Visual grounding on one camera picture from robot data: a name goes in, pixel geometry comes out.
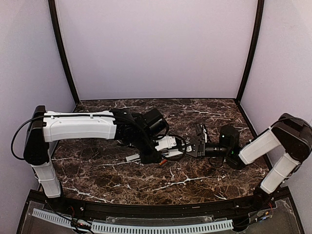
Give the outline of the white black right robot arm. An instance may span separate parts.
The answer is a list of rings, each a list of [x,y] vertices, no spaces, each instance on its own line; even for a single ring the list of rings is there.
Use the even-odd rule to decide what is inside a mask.
[[[256,194],[270,195],[312,152],[312,127],[305,120],[284,113],[260,135],[239,146],[239,131],[227,124],[221,127],[219,141],[197,140],[187,147],[189,156],[220,157],[236,170],[244,168],[269,151],[283,147],[284,154],[255,189]]]

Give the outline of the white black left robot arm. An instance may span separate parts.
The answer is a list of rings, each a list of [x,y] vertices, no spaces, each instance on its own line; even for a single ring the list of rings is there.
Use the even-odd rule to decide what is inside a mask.
[[[37,106],[33,117],[24,122],[28,126],[23,156],[14,152],[34,169],[39,183],[48,198],[61,197],[61,184],[51,162],[49,144],[64,139],[101,138],[118,140],[139,151],[141,163],[159,163],[162,150],[172,148],[173,141],[162,130],[169,131],[164,116],[156,108],[145,114],[132,113],[129,109],[111,109],[93,113],[58,113]]]

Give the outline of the white battery cover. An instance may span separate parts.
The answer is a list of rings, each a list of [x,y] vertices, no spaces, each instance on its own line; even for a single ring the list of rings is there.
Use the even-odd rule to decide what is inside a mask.
[[[138,160],[138,159],[140,159],[140,155],[139,154],[134,154],[134,155],[126,157],[126,161],[133,161],[133,160]]]

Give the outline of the white remote control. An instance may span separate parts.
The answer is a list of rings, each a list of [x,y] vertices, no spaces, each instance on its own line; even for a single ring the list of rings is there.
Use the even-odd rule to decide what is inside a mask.
[[[165,157],[174,157],[183,154],[184,149],[179,150],[179,149],[164,149],[161,151],[162,155]]]

